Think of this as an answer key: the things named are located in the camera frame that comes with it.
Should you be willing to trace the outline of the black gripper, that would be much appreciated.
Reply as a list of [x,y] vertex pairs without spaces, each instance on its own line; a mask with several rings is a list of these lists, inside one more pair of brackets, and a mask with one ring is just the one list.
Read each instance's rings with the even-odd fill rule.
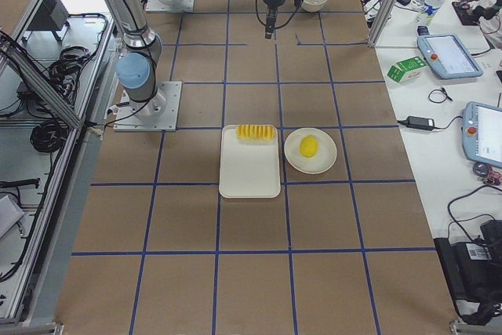
[[265,34],[266,39],[271,39],[275,31],[275,22],[277,19],[277,9],[282,6],[286,0],[263,0],[267,5],[267,15],[265,22]]

